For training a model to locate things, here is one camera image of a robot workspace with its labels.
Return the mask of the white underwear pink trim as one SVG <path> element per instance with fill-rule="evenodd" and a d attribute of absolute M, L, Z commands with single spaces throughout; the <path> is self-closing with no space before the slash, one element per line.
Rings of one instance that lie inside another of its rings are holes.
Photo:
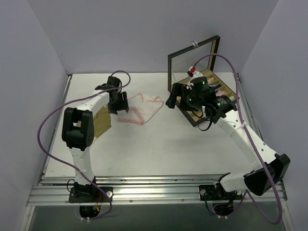
<path fill-rule="evenodd" d="M 117 120 L 119 122 L 143 125 L 148 122 L 164 105 L 159 97 L 152 97 L 147 94 L 138 93 L 128 99 L 129 110 L 121 113 Z"/>

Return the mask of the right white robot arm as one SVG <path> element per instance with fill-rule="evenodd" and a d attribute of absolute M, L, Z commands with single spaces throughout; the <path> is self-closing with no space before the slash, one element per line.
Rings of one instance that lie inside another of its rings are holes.
<path fill-rule="evenodd" d="M 290 165 L 286 154 L 278 154 L 240 118 L 233 98 L 217 96 L 206 77 L 197 77 L 188 85 L 174 83 L 166 105 L 184 111 L 202 111 L 211 123 L 224 130 L 240 148 L 251 165 L 248 173 L 228 173 L 214 186 L 218 198 L 226 198 L 232 191 L 249 190 L 262 196 L 273 184 L 281 181 Z"/>

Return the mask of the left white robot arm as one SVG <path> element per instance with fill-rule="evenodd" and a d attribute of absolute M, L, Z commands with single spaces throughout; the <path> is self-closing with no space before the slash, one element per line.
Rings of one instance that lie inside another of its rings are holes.
<path fill-rule="evenodd" d="M 90 146 L 95 137 L 94 116 L 104 107 L 108 115 L 129 111 L 127 93 L 121 88 L 121 80 L 109 76 L 106 83 L 94 89 L 89 99 L 64 111 L 62 140 L 71 152 L 74 166 L 78 168 L 75 171 L 74 190 L 86 202 L 93 201 L 98 193 L 93 186 L 96 179 L 90 161 Z"/>

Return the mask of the tan brown underwear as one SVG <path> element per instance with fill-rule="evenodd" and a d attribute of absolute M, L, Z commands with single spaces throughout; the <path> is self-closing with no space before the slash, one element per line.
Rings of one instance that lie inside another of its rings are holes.
<path fill-rule="evenodd" d="M 111 116 L 107 107 L 102 107 L 93 118 L 94 142 L 111 128 Z"/>

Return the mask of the pink rolled underwear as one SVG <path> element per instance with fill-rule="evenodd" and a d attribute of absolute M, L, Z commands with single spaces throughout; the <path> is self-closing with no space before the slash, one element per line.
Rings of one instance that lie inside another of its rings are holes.
<path fill-rule="evenodd" d="M 217 92 L 216 92 L 216 96 L 223 96 L 223 95 L 225 95 L 225 91 L 223 91 L 223 90 L 218 90 Z"/>

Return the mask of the black compartment storage box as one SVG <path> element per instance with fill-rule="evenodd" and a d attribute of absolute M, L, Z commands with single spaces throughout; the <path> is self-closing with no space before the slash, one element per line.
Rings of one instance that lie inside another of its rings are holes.
<path fill-rule="evenodd" d="M 185 93 L 187 106 L 180 106 L 177 97 L 175 107 L 179 108 L 194 127 L 203 122 L 217 125 L 225 130 L 235 130 L 241 125 L 238 115 L 238 94 L 230 89 L 215 73 L 214 65 L 218 57 L 220 36 L 216 35 L 168 55 L 168 91 L 174 83 L 188 84 L 188 70 L 191 66 L 204 76 L 195 78 L 187 85 Z M 216 96 L 218 90 L 225 95 Z"/>

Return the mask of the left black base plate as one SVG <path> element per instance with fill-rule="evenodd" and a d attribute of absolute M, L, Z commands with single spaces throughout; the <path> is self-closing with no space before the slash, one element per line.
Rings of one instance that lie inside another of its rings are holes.
<path fill-rule="evenodd" d="M 107 195 L 90 185 L 74 186 L 70 190 L 69 203 L 108 202 L 113 197 L 113 187 L 100 187 Z"/>

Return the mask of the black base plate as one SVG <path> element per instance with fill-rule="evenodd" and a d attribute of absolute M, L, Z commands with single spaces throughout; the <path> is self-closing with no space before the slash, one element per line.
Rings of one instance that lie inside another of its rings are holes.
<path fill-rule="evenodd" d="M 113 187 L 100 187 L 107 195 L 90 185 L 74 186 L 70 190 L 69 203 L 108 202 L 113 197 Z"/>
<path fill-rule="evenodd" d="M 221 186 L 214 184 L 199 185 L 198 188 L 201 201 L 230 201 L 240 200 L 243 197 L 241 192 L 226 192 Z"/>

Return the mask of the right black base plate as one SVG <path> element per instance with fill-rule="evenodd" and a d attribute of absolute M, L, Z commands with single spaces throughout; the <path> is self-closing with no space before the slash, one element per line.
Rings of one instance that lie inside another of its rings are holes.
<path fill-rule="evenodd" d="M 201 201 L 230 201 L 240 200 L 243 197 L 241 192 L 226 192 L 221 186 L 214 184 L 199 185 L 198 188 Z"/>

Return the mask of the aluminium rail frame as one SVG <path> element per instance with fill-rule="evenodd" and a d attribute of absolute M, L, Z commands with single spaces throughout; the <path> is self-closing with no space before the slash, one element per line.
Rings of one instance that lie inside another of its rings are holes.
<path fill-rule="evenodd" d="M 134 73 L 124 89 L 169 97 L 167 73 Z M 73 74 L 64 102 L 92 94 L 109 74 Z M 96 140 L 91 163 L 97 182 L 113 187 L 113 204 L 200 203 L 199 185 L 213 184 L 225 173 L 248 173 L 245 154 L 219 127 L 202 132 L 178 108 L 165 105 L 144 125 L 122 123 L 111 115 L 112 127 Z M 28 205 L 76 205 L 68 202 L 66 183 L 74 169 L 48 159 L 41 185 L 33 187 Z"/>

